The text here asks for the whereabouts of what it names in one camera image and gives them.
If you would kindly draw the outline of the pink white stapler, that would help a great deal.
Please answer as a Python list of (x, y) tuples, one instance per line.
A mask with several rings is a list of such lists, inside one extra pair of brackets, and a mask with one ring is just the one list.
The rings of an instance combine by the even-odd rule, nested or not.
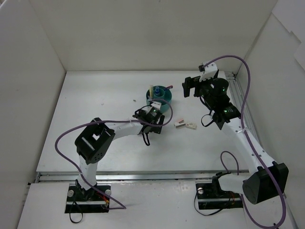
[(179, 119), (174, 123), (175, 128), (182, 128), (186, 126), (185, 120), (184, 119)]

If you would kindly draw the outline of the yellow highlighter pen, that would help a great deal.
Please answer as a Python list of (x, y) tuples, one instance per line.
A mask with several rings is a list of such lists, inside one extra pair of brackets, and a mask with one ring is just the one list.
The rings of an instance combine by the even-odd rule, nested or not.
[(152, 100), (153, 99), (153, 85), (149, 86), (149, 98)]

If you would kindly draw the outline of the small white eraser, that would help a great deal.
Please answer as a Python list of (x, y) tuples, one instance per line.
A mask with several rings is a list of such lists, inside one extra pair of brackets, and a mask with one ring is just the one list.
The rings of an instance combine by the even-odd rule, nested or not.
[(196, 123), (192, 123), (192, 122), (187, 122), (186, 123), (186, 128), (192, 129), (192, 130), (196, 130), (197, 129), (197, 124)]

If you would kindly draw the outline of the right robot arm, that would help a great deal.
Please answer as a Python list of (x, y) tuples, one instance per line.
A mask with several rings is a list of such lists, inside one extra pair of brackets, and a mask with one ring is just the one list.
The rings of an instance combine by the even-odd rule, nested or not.
[(194, 89), (194, 96), (202, 99), (209, 109), (211, 122), (235, 143), (248, 167), (247, 177), (231, 172), (216, 174), (211, 184), (212, 193), (221, 197), (232, 191), (258, 204), (284, 193), (289, 170), (284, 163), (279, 164), (270, 157), (242, 123), (241, 113), (227, 95), (228, 86), (226, 79), (200, 81), (198, 76), (187, 77), (182, 84), (184, 97)]

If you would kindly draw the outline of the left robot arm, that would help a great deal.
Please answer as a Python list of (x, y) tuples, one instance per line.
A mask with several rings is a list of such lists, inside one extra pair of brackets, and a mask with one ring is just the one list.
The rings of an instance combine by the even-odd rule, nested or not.
[(161, 133), (164, 115), (158, 108), (150, 106), (147, 111), (141, 109), (135, 112), (133, 118), (137, 122), (90, 125), (76, 138), (81, 169), (76, 185), (79, 187), (78, 195), (84, 200), (90, 200), (95, 195), (97, 165), (112, 141), (130, 135), (146, 137), (150, 132)]

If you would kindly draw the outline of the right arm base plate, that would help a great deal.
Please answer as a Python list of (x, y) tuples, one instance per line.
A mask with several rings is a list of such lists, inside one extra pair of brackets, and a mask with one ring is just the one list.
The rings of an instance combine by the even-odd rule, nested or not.
[(212, 183), (196, 183), (195, 203), (199, 210), (243, 208), (239, 194), (232, 191), (216, 191)]

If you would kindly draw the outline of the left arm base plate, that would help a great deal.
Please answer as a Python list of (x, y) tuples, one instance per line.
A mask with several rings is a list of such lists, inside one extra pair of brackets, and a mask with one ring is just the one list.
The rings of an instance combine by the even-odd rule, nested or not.
[(75, 184), (70, 184), (64, 213), (108, 213), (110, 199), (95, 190), (92, 194), (86, 199)]

